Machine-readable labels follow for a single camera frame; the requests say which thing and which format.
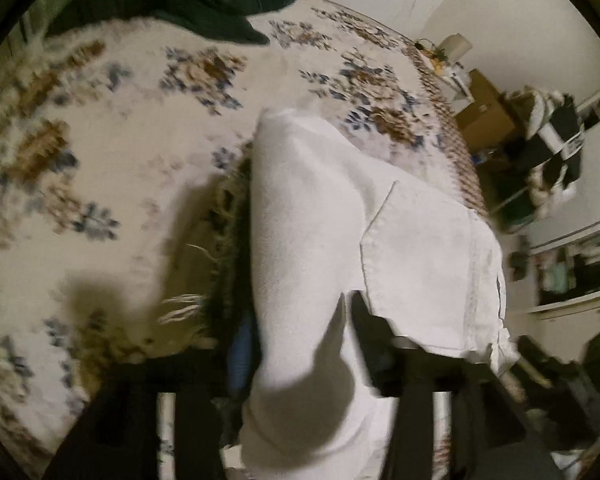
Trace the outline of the white pants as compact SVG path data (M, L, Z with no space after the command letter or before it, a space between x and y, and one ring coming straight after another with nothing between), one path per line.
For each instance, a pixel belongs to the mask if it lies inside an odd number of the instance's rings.
M442 356L516 359L500 244L450 196L326 120L267 110L253 139L251 276L262 361L242 461L258 479L353 479L388 441L348 317L352 292Z

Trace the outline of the folded blue jeans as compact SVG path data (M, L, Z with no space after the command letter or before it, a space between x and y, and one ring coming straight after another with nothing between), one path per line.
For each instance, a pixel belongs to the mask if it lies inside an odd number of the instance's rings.
M251 174L252 144L247 143L215 185L208 212L210 244L193 248L210 264L210 284L203 292L164 300L176 309L160 322L185 326L189 348L230 352L258 343L251 283Z

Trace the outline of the dark slippers pair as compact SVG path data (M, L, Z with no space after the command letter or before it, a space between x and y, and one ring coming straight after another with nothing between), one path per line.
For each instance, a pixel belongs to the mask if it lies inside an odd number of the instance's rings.
M508 263L512 271L514 282L523 280L527 276L529 265L529 249L521 247L509 255Z

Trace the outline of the white wardrobe shelf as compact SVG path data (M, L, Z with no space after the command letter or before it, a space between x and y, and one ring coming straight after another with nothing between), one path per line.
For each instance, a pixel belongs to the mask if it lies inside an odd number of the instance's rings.
M577 112L584 135L582 174L577 182L577 194L547 217L536 214L535 220L521 229L530 238L531 248L536 252L564 246L570 238L577 240L600 231L600 122L589 127L579 107ZM503 144L503 152L507 156L510 144L522 135L517 119L515 122L518 131Z

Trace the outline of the checkered brown bed sheet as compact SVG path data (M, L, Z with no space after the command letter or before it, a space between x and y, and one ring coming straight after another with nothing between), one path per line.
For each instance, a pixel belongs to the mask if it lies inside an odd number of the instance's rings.
M489 218L484 203L478 174L471 162L466 141L458 130L456 120L448 99L443 95L444 81L430 70L426 58L412 44L407 42L402 52L413 62L419 73L419 79L429 96L437 120L441 127L441 149L449 159L455 174L455 184L460 192L460 201L473 209L479 217Z

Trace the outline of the chair with clothes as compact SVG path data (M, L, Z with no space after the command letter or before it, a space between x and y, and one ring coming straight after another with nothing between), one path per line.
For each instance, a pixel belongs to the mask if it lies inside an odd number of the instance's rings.
M513 233L535 220L536 207L524 166L496 152L481 166L481 175L486 184L486 206L499 228Z

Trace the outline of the black white sweater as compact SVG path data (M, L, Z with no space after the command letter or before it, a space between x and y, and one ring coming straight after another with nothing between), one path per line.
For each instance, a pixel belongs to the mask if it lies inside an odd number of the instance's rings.
M532 109L526 121L527 165L535 200L565 193L581 177L583 129L570 94L529 88Z

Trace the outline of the brown cardboard box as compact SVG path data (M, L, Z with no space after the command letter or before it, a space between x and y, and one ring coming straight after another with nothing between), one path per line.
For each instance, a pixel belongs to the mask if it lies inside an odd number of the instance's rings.
M503 93L480 72L469 72L469 90L474 102L461 110L455 120L470 154L497 148L516 131L513 117L505 107Z

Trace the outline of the floral bed blanket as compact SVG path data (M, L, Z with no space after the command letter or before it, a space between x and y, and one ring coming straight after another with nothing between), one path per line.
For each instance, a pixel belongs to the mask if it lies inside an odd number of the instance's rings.
M210 284L193 248L262 110L307 108L460 198L410 40L325 0L253 24L269 44L109 21L0 81L0 439L31 477L112 364L186 344L164 300Z

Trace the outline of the white puffer jacket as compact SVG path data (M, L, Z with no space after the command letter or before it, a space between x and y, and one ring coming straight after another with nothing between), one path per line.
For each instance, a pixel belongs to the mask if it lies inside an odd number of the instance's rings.
M584 135L573 97L534 87L511 94L506 104L522 135L508 156L522 172L536 213L547 217L577 194Z

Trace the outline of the white bedside table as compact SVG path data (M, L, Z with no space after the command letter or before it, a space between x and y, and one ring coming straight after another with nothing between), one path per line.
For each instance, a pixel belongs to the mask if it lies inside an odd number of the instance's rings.
M438 60L430 60L429 65L453 116L460 114L469 105L475 103L474 96L470 91L471 76L460 62L450 64L449 62L441 63Z

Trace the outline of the beige table lamp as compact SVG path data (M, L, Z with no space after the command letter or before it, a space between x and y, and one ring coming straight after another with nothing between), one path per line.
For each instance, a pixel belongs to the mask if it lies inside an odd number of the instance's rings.
M440 42L439 49L446 62L454 65L472 49L472 43L461 34L453 34Z

